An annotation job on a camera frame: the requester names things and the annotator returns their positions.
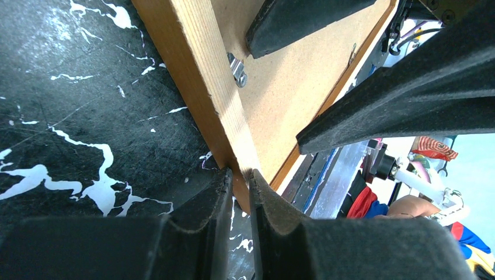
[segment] black rubber piece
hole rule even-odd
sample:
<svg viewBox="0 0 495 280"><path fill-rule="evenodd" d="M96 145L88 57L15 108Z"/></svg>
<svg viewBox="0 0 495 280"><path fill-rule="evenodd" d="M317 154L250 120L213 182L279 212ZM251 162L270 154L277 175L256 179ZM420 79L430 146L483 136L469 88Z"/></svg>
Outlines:
<svg viewBox="0 0 495 280"><path fill-rule="evenodd" d="M375 2L376 0L266 0L247 31L247 47L253 58L260 58Z"/></svg>
<svg viewBox="0 0 495 280"><path fill-rule="evenodd" d="M378 163L376 177L382 180L386 180L389 177L394 164L395 157L384 155L382 160Z"/></svg>
<svg viewBox="0 0 495 280"><path fill-rule="evenodd" d="M226 279L232 171L171 215L38 218L2 244L0 279Z"/></svg>
<svg viewBox="0 0 495 280"><path fill-rule="evenodd" d="M256 279L475 278L459 244L433 221L313 220L257 170L249 187Z"/></svg>

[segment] wooden plank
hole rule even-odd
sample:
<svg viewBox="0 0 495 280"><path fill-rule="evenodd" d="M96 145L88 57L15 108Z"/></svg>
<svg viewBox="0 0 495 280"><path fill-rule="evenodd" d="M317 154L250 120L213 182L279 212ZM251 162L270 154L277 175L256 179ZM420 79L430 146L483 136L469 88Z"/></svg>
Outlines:
<svg viewBox="0 0 495 280"><path fill-rule="evenodd" d="M388 24L392 20L395 12L397 11L399 1L391 0L388 8L385 13L382 15L378 23L375 25L371 33L368 35L360 49L357 51L355 59L353 63L342 73L342 76L339 78L339 81L335 84L333 89L330 91L328 97L325 102L321 105L318 112L315 114L315 118L322 114L325 110L327 110L332 104L334 104L338 99L342 98L346 93L347 89L353 82L354 78L359 73L359 70L363 66L366 59L369 57L371 51L374 46L378 43L378 40L381 38L382 34L385 32ZM284 164L280 167L277 174L274 176L271 181L271 187L277 191L279 187L286 187L284 185L284 181L287 182L286 177L294 170L294 168L298 168L296 163L301 163L304 159L304 155L299 154L299 148L296 145L289 156L286 158Z"/></svg>
<svg viewBox="0 0 495 280"><path fill-rule="evenodd" d="M249 212L246 176L260 169L210 0L133 0L233 193Z"/></svg>
<svg viewBox="0 0 495 280"><path fill-rule="evenodd" d="M227 51L244 60L247 85L239 90L265 179L275 178L390 0L377 0L270 55L253 59L245 34L263 0L211 0Z"/></svg>

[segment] blue stripe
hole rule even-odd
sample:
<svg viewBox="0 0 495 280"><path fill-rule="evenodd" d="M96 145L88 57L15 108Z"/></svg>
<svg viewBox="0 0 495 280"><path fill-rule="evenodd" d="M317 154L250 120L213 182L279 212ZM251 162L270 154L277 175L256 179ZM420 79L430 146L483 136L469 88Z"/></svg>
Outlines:
<svg viewBox="0 0 495 280"><path fill-rule="evenodd" d="M325 166L323 167L323 170L320 173L320 176L318 177L318 181L316 181L315 187L313 188L313 190L311 190L311 194L309 195L308 200L306 200L306 203L304 204L304 207L302 208L303 213L306 213L309 206L311 205L311 202L315 198L316 191L318 190L318 187L320 186L320 182L323 180L323 176L326 175L326 172L328 171L328 168L330 167L330 163L332 162L334 155L335 155L335 149L332 149L332 152L330 153L330 156L328 157L328 160L326 161Z"/></svg>

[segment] white plastic part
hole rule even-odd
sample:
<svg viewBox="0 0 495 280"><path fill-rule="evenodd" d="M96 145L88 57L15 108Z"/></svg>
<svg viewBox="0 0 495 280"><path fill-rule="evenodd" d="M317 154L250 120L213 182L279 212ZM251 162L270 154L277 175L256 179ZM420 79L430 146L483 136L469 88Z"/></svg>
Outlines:
<svg viewBox="0 0 495 280"><path fill-rule="evenodd" d="M458 222L470 213L470 208L466 205L454 205L447 209L440 211L439 213L433 214L429 219L438 222L441 226L449 226L455 222Z"/></svg>
<svg viewBox="0 0 495 280"><path fill-rule="evenodd" d="M399 156L396 160L395 160L395 163L402 167L404 166L404 169L407 168L407 166L409 165L410 161L407 157L402 157L402 156Z"/></svg>
<svg viewBox="0 0 495 280"><path fill-rule="evenodd" d="M407 170L399 168L395 174L395 179L405 183L411 188L417 189L420 193L429 197L437 206L441 206L444 200L445 190L442 186L436 186L421 179L417 175Z"/></svg>

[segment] cable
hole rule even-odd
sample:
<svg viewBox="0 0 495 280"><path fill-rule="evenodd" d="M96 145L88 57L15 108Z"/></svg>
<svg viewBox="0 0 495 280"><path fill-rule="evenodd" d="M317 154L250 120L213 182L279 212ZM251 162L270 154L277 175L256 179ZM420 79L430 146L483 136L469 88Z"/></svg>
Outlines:
<svg viewBox="0 0 495 280"><path fill-rule="evenodd" d="M400 42L397 45L397 51L393 49L393 45L390 45L390 50L389 50L390 54L397 56L400 54L400 48L402 48L402 46L404 46L406 43L411 42L412 40L414 40L415 38L418 38L421 35L424 35L427 33L432 33L432 32L438 32L440 30L442 30L442 28L432 28L432 29L427 29L427 30L423 30L423 31L420 31L418 33L415 33L415 34L409 36L408 38L405 38L402 42Z"/></svg>
<svg viewBox="0 0 495 280"><path fill-rule="evenodd" d="M400 38L401 38L401 39L405 39L405 38L407 38L407 37L409 37L409 36L413 35L413 34L414 34L414 32L415 32L416 30L418 30L418 29L419 29L419 27L422 27L422 26L423 26L423 25L425 25L426 23L427 23L427 21L426 21L426 20L422 21L421 23L419 23L418 25L416 25L415 27L413 27L411 30L409 30L406 34L404 34L403 36L401 36Z"/></svg>

